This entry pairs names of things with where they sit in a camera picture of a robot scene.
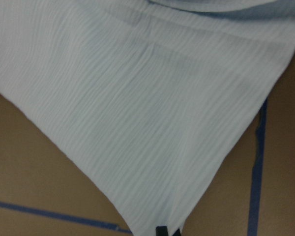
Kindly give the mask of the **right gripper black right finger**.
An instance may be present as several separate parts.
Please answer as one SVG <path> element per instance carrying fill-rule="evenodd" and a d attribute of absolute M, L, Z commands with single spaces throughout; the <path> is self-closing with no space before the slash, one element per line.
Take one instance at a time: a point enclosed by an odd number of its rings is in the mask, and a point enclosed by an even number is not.
<path fill-rule="evenodd" d="M 180 229 L 177 229 L 174 233 L 173 236 L 181 236 Z"/>

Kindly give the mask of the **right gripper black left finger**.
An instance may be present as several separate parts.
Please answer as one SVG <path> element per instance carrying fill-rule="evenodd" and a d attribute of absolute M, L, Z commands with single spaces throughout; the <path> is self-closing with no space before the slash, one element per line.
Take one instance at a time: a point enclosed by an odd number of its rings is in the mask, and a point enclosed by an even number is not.
<path fill-rule="evenodd" d="M 167 227 L 166 226 L 157 226 L 155 228 L 156 236 L 167 236 Z"/>

